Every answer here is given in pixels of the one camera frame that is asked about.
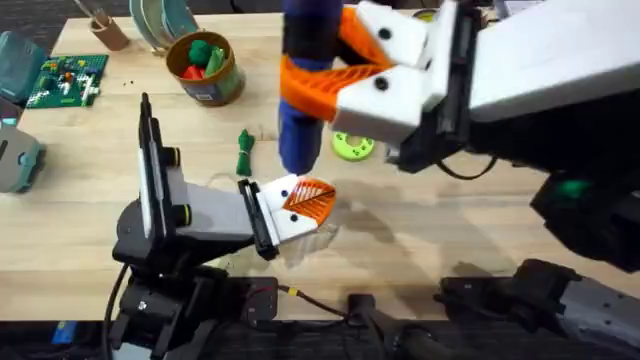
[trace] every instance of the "teal box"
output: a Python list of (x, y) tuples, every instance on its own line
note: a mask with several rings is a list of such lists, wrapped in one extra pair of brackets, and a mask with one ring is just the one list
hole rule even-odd
[(47, 54), (31, 41), (5, 31), (0, 35), (0, 97), (14, 104), (27, 101)]

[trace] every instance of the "blue object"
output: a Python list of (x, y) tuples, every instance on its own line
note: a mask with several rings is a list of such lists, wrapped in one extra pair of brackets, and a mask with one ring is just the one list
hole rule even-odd
[(6, 118), (2, 119), (2, 124), (7, 126), (16, 126), (18, 125), (18, 119), (16, 118)]
[(47, 60), (44, 50), (11, 31), (0, 35), (0, 97), (14, 104), (29, 98), (40, 67)]
[(68, 345), (73, 342), (73, 335), (76, 332), (77, 321), (60, 321), (56, 327), (56, 331), (53, 333), (53, 339), (51, 344), (53, 345)]
[[(284, 52), (291, 57), (300, 68), (309, 71), (331, 69), (331, 54), (338, 38), (342, 0), (284, 0), (285, 21), (292, 26), (285, 26)], [(301, 24), (314, 24), (315, 29), (303, 29)], [(327, 43), (311, 43), (314, 37), (326, 39)], [(282, 164), (292, 174), (302, 175), (310, 172), (320, 154), (322, 146), (323, 121), (307, 116), (293, 108), (284, 100), (280, 103), (280, 137), (279, 153)]]

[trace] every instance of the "wooden table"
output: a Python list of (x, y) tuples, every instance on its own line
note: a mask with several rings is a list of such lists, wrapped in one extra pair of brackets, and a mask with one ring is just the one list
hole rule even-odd
[[(47, 164), (31, 192), (0, 196), (0, 319), (100, 319), (119, 263), (111, 258), (115, 226), (137, 196), (137, 124), (140, 94), (150, 93), (164, 141), (184, 154), (187, 180), (234, 190), (236, 139), (257, 135), (255, 179), (285, 175), (277, 150), (278, 59), (281, 17), (198, 17), (224, 34), (248, 77), (233, 104), (198, 106), (151, 55), (128, 18), (117, 19), (132, 45), (111, 54), (102, 95), (92, 108), (28, 110), (21, 129), (49, 146)], [(56, 54), (104, 53), (87, 20), (69, 20)], [(419, 175), (373, 158), (348, 163), (325, 146), (312, 175), (334, 183), (339, 203), (329, 226), (281, 249), (267, 263), (251, 248), (231, 259), (234, 275), (277, 276), (282, 283), (333, 306), (352, 292), (372, 292), (382, 310), (398, 317), (440, 319), (431, 300), (447, 275), (511, 275), (526, 258), (564, 264), (640, 296), (640, 276), (574, 255), (542, 226), (529, 201), (545, 175), (500, 163), (484, 178), (456, 181), (437, 169)], [(458, 155), (464, 173), (484, 157)], [(328, 317), (283, 295), (279, 318)]]

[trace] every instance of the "green cable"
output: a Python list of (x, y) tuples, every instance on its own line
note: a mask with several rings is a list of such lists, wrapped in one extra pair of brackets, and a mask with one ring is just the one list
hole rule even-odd
[(251, 159), (249, 155), (255, 143), (255, 136), (249, 135), (246, 129), (243, 130), (238, 138), (238, 144), (240, 144), (240, 159), (236, 167), (236, 174), (247, 177), (251, 176)]

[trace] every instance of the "cable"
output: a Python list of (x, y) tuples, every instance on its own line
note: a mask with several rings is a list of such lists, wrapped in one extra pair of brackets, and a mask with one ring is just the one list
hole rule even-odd
[(438, 166), (438, 169), (442, 170), (445, 174), (451, 176), (454, 179), (471, 181), (471, 180), (475, 180), (475, 179), (481, 178), (486, 173), (488, 173), (489, 171), (493, 170), (493, 168), (496, 166), (497, 163), (498, 163), (498, 158), (496, 156), (492, 157), (491, 160), (489, 161), (489, 164), (487, 165), (487, 167), (484, 170), (482, 170), (482, 172), (479, 173), (478, 175), (473, 175), (473, 176), (466, 176), (466, 175), (458, 174), (457, 172), (451, 170), (451, 168), (449, 166), (447, 166), (442, 160), (438, 160), (436, 162), (436, 166)]
[(236, 14), (244, 14), (244, 10), (236, 4), (236, 0), (229, 0), (229, 5), (231, 6), (231, 10), (233, 10)]
[(326, 312), (330, 312), (334, 315), (341, 317), (343, 320), (347, 319), (347, 316), (348, 316), (347, 313), (342, 312), (340, 310), (336, 310), (332, 307), (329, 307), (296, 288), (292, 288), (286, 285), (278, 285), (278, 290), (285, 292), (291, 296), (297, 296), (315, 307), (318, 307)]
[(111, 328), (111, 316), (113, 314), (113, 307), (116, 303), (116, 296), (118, 296), (118, 291), (120, 290), (120, 286), (122, 285), (122, 280), (124, 279), (124, 275), (127, 273), (127, 269), (129, 268), (128, 264), (122, 265), (122, 269), (120, 269), (120, 273), (116, 278), (116, 282), (113, 284), (113, 289), (111, 289), (111, 295), (109, 295), (109, 301), (107, 301), (107, 310), (104, 314), (104, 321), (102, 322), (102, 352), (104, 360), (113, 360), (113, 353), (111, 351), (111, 346), (109, 345), (109, 329)]

